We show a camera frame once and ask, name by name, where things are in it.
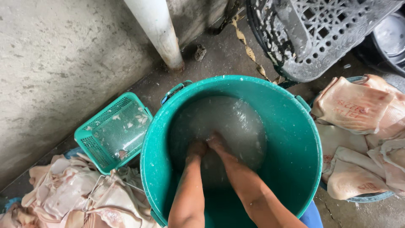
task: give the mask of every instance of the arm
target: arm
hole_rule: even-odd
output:
[[[228,153],[230,150],[219,133],[214,132],[208,145],[221,157],[233,189],[258,228],[306,228],[255,172]]]
[[[204,228],[205,226],[200,166],[201,158],[206,151],[207,145],[203,142],[194,142],[188,148],[183,175],[169,213],[169,228]]]

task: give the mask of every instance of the concrete wall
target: concrete wall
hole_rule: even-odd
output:
[[[180,45],[226,0],[168,0]],[[0,190],[160,57],[123,0],[0,0]]]

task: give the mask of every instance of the teal plastic bucket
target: teal plastic bucket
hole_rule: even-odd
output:
[[[190,103],[209,96],[230,96],[248,102],[260,115],[267,135],[267,155],[257,171],[281,203],[297,217],[318,187],[322,149],[310,108],[300,96],[268,81],[224,75],[179,84],[162,99],[162,107],[146,133],[141,176],[151,214],[167,225],[181,172],[172,168],[169,139],[172,123]],[[233,189],[204,191],[205,227],[256,227]]]

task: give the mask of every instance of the mesh basket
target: mesh basket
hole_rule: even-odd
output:
[[[132,92],[126,92],[75,131],[75,140],[105,175],[142,150],[152,114]]]

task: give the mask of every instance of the murky water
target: murky water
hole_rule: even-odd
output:
[[[259,115],[246,102],[233,97],[207,97],[190,104],[174,121],[170,135],[170,153],[174,168],[183,171],[190,141],[206,140],[219,131],[231,153],[252,170],[261,167],[266,155],[266,135]],[[209,150],[201,163],[205,189],[229,187],[225,167],[215,151]]]

